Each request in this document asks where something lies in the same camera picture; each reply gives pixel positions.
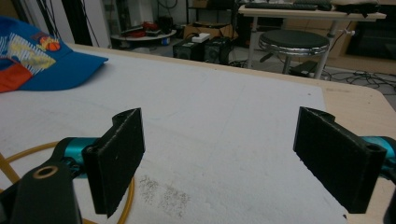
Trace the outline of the black equipment box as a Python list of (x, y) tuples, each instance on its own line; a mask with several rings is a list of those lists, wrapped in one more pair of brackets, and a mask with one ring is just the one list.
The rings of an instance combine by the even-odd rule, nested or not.
[(205, 47), (201, 43), (181, 41), (173, 46), (173, 57), (202, 62), (204, 60)]
[(231, 39), (228, 37), (215, 37), (205, 44), (204, 61), (226, 65), (229, 63), (231, 52)]

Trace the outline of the round white platform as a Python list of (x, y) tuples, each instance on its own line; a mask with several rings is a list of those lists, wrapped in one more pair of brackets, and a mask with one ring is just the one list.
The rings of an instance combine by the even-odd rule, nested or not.
[(172, 30), (169, 34), (162, 34), (157, 36), (142, 36), (142, 37), (130, 37), (130, 36), (120, 36), (120, 35), (112, 35), (110, 38), (118, 41), (127, 41), (127, 42), (140, 42), (140, 41), (151, 41), (151, 40), (159, 40), (168, 38), (172, 35), (175, 35), (177, 30)]

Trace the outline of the blue baseball cap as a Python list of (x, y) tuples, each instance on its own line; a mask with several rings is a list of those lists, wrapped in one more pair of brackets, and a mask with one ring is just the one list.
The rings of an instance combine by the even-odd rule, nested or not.
[(74, 51), (31, 24), (0, 16), (0, 93), (73, 89), (105, 61)]

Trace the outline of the black round stool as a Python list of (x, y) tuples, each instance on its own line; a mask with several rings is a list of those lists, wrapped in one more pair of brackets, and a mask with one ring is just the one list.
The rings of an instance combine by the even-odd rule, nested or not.
[(259, 47), (266, 52), (260, 62), (268, 60), (274, 55), (286, 57), (283, 74), (290, 72), (292, 57), (310, 57), (323, 55), (330, 46), (330, 41), (315, 33), (297, 30), (271, 30), (259, 37)]

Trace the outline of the white desk with metal legs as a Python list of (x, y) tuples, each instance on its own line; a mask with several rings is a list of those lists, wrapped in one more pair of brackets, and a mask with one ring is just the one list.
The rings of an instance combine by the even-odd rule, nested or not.
[(283, 19), (301, 19), (301, 20), (324, 20), (330, 21), (331, 25), (327, 28), (327, 38), (330, 45), (333, 45), (333, 40), (338, 31), (339, 24), (342, 21), (367, 21), (374, 22), (386, 18), (383, 13), (369, 13), (366, 17), (357, 13), (346, 14), (339, 11), (308, 11), (308, 10), (285, 10), (285, 9), (262, 9), (262, 8), (245, 8), (241, 6), (238, 13), (245, 17), (253, 19), (252, 28), (250, 32), (250, 45), (248, 48), (247, 68), (252, 68), (252, 59), (254, 53), (254, 44), (257, 41), (257, 25), (258, 18), (283, 18)]

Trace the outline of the black bag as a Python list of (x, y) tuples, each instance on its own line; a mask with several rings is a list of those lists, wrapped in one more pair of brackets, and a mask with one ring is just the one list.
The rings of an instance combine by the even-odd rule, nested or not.
[(339, 12), (361, 14), (366, 18), (371, 13), (376, 13), (380, 9), (379, 0), (332, 0), (334, 9)]

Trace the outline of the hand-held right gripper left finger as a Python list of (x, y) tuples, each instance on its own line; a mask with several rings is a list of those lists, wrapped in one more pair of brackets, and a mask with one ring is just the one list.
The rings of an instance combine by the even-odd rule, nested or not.
[(95, 213), (111, 217), (144, 153), (142, 112), (134, 108), (115, 115), (102, 137), (69, 137), (64, 155), (88, 177)]

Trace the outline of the white power adapter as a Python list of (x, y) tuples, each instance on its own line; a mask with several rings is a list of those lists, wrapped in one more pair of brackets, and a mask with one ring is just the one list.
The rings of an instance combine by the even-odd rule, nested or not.
[(198, 36), (194, 36), (191, 41), (193, 43), (204, 43), (206, 40), (210, 38), (210, 34), (207, 33), (200, 33)]

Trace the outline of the black keyboard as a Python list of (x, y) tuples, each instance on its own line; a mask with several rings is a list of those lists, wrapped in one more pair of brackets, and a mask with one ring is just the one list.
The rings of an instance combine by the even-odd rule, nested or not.
[(317, 10), (314, 5), (307, 4), (286, 4), (286, 3), (246, 3), (245, 8), (257, 9), (279, 9), (279, 10)]

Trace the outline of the cardboard box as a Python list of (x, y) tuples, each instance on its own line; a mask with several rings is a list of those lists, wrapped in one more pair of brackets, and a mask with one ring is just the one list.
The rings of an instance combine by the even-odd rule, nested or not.
[(189, 38), (200, 33), (210, 34), (211, 38), (229, 37), (231, 40), (234, 40), (238, 37), (238, 33), (230, 23), (212, 23), (203, 21), (187, 24), (184, 27), (183, 37)]

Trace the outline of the white table mat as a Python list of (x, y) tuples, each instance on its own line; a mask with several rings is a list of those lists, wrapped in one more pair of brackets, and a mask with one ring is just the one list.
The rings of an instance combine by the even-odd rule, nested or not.
[(146, 151), (127, 224), (347, 224), (345, 209), (293, 150), (299, 109), (323, 109), (318, 87), (150, 55), (107, 51), (85, 84), (0, 93), (0, 153), (99, 136), (140, 108)]

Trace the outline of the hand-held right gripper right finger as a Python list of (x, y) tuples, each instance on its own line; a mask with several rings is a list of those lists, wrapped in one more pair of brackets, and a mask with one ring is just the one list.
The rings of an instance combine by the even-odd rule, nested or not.
[(381, 175), (396, 180), (395, 139), (357, 136), (314, 108), (299, 109), (293, 150), (351, 214), (366, 212)]

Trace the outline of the black power strip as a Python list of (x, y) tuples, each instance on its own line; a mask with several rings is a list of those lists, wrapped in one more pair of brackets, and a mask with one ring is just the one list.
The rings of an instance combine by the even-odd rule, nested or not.
[(317, 62), (306, 61), (290, 69), (290, 74), (297, 77), (313, 77), (317, 69)]

